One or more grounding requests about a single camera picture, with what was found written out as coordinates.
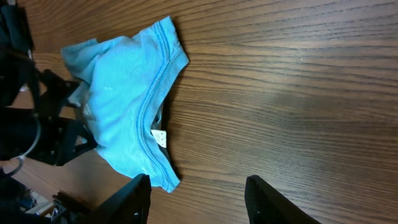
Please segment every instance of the clothing tag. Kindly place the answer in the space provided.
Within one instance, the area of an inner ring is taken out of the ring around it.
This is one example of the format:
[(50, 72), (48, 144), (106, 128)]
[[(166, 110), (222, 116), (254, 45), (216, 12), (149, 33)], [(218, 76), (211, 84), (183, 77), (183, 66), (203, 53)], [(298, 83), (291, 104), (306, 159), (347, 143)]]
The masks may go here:
[(166, 131), (162, 130), (151, 130), (150, 131), (152, 135), (155, 137), (156, 142), (162, 146), (163, 148), (166, 148)]

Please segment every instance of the cable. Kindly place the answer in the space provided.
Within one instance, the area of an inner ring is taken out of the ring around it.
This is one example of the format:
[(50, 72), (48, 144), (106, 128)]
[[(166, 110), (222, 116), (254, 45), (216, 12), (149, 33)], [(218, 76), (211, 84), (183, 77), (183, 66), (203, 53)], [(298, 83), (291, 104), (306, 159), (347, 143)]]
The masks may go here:
[(42, 132), (42, 127), (40, 125), (39, 119), (37, 118), (37, 114), (34, 114), (33, 117), (35, 118), (36, 125), (37, 125), (37, 131), (36, 131), (35, 140), (33, 141), (32, 145), (30, 146), (30, 148), (25, 153), (23, 153), (20, 156), (16, 156), (16, 157), (13, 158), (13, 159), (18, 159), (19, 160), (19, 165), (13, 171), (9, 172), (8, 174), (5, 174), (3, 169), (2, 169), (2, 167), (0, 166), (0, 179), (5, 179), (5, 178), (8, 178), (8, 177), (12, 177), (14, 174), (16, 174), (22, 168), (22, 165), (24, 164), (24, 160), (26, 158), (26, 155), (28, 155), (28, 153), (30, 153), (36, 147), (36, 145), (37, 145), (37, 143), (38, 143), (38, 141), (40, 139), (40, 135), (41, 135), (41, 132)]
[(36, 145), (37, 145), (37, 143), (38, 143), (38, 141), (40, 139), (40, 134), (42, 132), (42, 127), (40, 125), (39, 119), (37, 118), (37, 114), (34, 114), (33, 117), (35, 118), (36, 125), (37, 125), (37, 131), (36, 131), (35, 140), (33, 141), (32, 145), (30, 146), (30, 148), (25, 153), (23, 153), (20, 156), (17, 156), (16, 158), (25, 159), (26, 155), (28, 155), (28, 153), (30, 153), (34, 149), (34, 147), (36, 147)]

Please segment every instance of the wood grain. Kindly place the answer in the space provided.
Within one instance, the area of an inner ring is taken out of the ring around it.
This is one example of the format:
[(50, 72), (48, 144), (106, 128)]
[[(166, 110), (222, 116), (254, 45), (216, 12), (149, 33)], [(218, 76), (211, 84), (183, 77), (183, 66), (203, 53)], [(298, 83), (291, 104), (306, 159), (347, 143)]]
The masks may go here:
[[(152, 191), (148, 223), (248, 223), (251, 174), (322, 223), (398, 223), (397, 1), (19, 2), (38, 67), (64, 77), (60, 47), (172, 16), (190, 57), (168, 125), (183, 181)], [(91, 207), (129, 180), (95, 152), (16, 179)]]

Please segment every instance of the black mechanical part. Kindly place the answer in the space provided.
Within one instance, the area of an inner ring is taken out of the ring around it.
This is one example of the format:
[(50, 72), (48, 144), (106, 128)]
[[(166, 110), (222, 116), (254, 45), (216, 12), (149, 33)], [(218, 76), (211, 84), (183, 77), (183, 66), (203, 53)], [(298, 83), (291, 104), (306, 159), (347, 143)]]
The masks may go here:
[(257, 175), (246, 179), (250, 224), (319, 224)]
[(140, 174), (97, 209), (89, 210), (63, 193), (54, 195), (53, 224), (145, 224), (150, 206), (150, 179)]
[(25, 10), (0, 2), (0, 45), (27, 53), (33, 42)]
[(0, 47), (0, 107), (11, 106), (19, 89), (27, 84), (34, 100), (39, 103), (39, 72), (28, 57)]
[[(32, 110), (0, 108), (0, 160), (6, 161), (25, 153), (34, 142), (37, 123)], [(96, 141), (78, 120), (60, 117), (38, 117), (41, 134), (27, 157), (53, 166), (62, 166), (95, 148)], [(86, 143), (76, 145), (78, 136)]]
[(41, 117), (57, 117), (64, 106), (69, 106), (68, 97), (78, 88), (79, 83), (65, 81), (51, 70), (39, 74), (39, 80), (47, 87), (40, 96), (40, 105), (36, 112)]
[(48, 218), (24, 213), (21, 210), (21, 206), (25, 209), (30, 209), (28, 205), (24, 206), (21, 203), (24, 198), (26, 198), (26, 187), (24, 185), (13, 178), (0, 179), (0, 223), (50, 224)]

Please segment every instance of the wooden table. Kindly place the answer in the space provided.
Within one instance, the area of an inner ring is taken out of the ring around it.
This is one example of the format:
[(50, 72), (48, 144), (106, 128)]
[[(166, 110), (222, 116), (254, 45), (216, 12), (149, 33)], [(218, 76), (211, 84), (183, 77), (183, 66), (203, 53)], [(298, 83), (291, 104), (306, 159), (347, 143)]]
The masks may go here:
[[(172, 16), (190, 57), (170, 94), (182, 183), (153, 189), (148, 223), (248, 223), (251, 174), (322, 223), (398, 223), (397, 1), (19, 2), (37, 66), (63, 77), (61, 47)], [(15, 178), (91, 207), (129, 181), (95, 152), (63, 167), (28, 160)]]

